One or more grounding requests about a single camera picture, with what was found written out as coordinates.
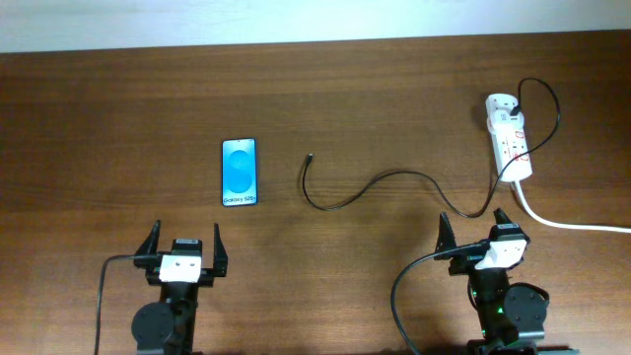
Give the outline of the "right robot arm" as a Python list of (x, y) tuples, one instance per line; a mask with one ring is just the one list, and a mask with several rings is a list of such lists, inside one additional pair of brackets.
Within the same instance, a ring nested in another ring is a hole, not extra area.
[(535, 354), (544, 338), (549, 294), (528, 283), (509, 281), (508, 272), (524, 261), (530, 243), (520, 225), (500, 208), (489, 237), (458, 246), (448, 216), (439, 218), (437, 260), (450, 262), (451, 276), (468, 277), (467, 294), (475, 308), (482, 338), (467, 342), (467, 354)]

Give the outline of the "blue Galaxy smartphone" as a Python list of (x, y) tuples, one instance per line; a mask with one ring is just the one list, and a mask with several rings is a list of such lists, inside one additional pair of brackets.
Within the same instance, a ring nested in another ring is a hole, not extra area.
[(250, 206), (258, 202), (257, 154), (254, 138), (222, 143), (222, 205)]

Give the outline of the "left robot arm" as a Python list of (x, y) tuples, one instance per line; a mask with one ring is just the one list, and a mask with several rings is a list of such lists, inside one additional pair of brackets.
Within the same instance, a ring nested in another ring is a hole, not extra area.
[(160, 232), (157, 221), (134, 254), (134, 266), (145, 271), (149, 285), (161, 289), (160, 299), (143, 306), (132, 320), (136, 352), (191, 354), (198, 292), (227, 275), (229, 257), (218, 225), (213, 230), (211, 267), (203, 265), (203, 243), (197, 239), (175, 239), (169, 251), (159, 251)]

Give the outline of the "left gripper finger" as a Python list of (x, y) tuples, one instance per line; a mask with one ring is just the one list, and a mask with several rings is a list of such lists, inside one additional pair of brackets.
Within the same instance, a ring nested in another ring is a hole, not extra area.
[(161, 221), (157, 220), (150, 230), (148, 237), (134, 253), (133, 264), (136, 268), (150, 269), (158, 264), (160, 257), (157, 248), (159, 243), (160, 231)]
[(214, 224), (214, 250), (212, 274), (214, 277), (226, 277), (228, 271), (229, 257), (221, 240), (220, 227)]

